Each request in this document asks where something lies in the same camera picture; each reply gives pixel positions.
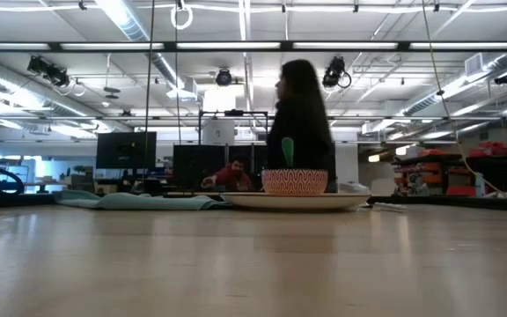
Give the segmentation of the teal cloth napkin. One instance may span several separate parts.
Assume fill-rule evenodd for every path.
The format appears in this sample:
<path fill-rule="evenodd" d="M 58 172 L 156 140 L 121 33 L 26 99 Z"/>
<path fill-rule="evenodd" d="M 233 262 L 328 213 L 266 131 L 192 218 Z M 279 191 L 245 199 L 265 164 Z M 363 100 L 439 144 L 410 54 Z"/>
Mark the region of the teal cloth napkin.
<path fill-rule="evenodd" d="M 231 204 L 206 195 L 183 198 L 112 193 L 102 197 L 86 191 L 63 190 L 52 193 L 57 204 L 91 210 L 213 210 L 230 208 Z"/>

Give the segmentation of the red white patterned bowl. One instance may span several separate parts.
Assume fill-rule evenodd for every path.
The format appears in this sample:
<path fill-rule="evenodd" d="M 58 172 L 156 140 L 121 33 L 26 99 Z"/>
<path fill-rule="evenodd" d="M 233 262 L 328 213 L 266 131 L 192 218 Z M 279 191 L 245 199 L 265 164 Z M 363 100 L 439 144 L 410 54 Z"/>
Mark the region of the red white patterned bowl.
<path fill-rule="evenodd" d="M 321 195 L 327 189 L 328 172 L 316 169 L 265 169 L 261 173 L 261 183 L 269 195 Z"/>

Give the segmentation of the person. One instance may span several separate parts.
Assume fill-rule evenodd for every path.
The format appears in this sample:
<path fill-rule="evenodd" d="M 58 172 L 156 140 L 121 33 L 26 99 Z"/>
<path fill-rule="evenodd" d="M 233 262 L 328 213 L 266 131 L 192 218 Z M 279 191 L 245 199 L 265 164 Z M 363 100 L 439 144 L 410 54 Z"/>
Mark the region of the person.
<path fill-rule="evenodd" d="M 221 170 L 205 177 L 201 187 L 204 189 L 222 187 L 226 191 L 233 192 L 253 190 L 254 185 L 245 172 L 245 163 L 244 158 L 235 158 Z"/>
<path fill-rule="evenodd" d="M 281 68 L 276 84 L 275 119 L 267 136 L 267 168 L 288 166 L 282 150 L 286 137 L 294 142 L 294 169 L 327 171 L 327 191 L 334 181 L 334 143 L 316 70 L 305 59 Z"/>

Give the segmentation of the black overhead frame beam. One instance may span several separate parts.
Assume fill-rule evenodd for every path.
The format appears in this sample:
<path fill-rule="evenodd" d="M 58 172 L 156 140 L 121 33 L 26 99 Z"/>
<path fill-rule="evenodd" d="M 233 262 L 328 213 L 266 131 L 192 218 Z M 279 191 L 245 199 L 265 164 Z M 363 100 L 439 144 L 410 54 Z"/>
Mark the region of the black overhead frame beam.
<path fill-rule="evenodd" d="M 507 41 L 115 41 L 1 42 L 0 52 L 187 53 L 187 52 L 504 52 Z"/>

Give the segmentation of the silver cutlery piece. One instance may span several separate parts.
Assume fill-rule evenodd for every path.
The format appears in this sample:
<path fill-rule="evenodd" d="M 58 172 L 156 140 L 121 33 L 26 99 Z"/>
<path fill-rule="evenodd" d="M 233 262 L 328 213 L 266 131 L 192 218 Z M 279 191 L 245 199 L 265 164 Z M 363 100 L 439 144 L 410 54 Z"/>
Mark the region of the silver cutlery piece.
<path fill-rule="evenodd" d="M 378 211 L 390 211 L 399 213 L 404 213 L 407 210 L 407 207 L 405 205 L 392 203 L 374 203 L 372 205 L 372 208 Z"/>

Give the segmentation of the black metal stand frame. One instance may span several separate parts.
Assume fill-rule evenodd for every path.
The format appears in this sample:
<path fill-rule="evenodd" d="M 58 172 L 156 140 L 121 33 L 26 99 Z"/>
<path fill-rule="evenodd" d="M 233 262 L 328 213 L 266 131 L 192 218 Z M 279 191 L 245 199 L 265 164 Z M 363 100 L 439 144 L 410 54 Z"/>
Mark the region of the black metal stand frame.
<path fill-rule="evenodd" d="M 199 145 L 252 144 L 269 132 L 269 115 L 237 109 L 200 111 L 196 130 Z"/>

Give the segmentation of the shelf with orange bins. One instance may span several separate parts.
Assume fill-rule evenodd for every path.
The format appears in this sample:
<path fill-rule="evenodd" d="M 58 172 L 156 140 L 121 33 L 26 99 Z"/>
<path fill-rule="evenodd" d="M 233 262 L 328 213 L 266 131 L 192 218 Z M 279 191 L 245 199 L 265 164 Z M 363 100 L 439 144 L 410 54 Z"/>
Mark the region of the shelf with orange bins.
<path fill-rule="evenodd" d="M 480 143 L 464 155 L 419 150 L 392 166 L 398 196 L 507 197 L 507 145 L 501 142 Z"/>

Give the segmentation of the silver ventilation duct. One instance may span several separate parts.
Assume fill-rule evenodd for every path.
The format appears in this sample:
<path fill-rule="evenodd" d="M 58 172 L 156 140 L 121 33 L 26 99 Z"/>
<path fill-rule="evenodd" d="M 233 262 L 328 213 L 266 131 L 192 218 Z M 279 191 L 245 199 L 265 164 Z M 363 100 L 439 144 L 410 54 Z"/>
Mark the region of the silver ventilation duct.
<path fill-rule="evenodd" d="M 147 42 L 144 55 L 150 63 L 158 70 L 162 78 L 171 88 L 178 88 L 184 82 L 175 73 L 169 62 L 157 52 L 150 52 L 151 34 L 143 20 L 136 12 L 136 7 L 130 0 L 94 0 L 98 7 L 112 20 L 130 41 Z"/>

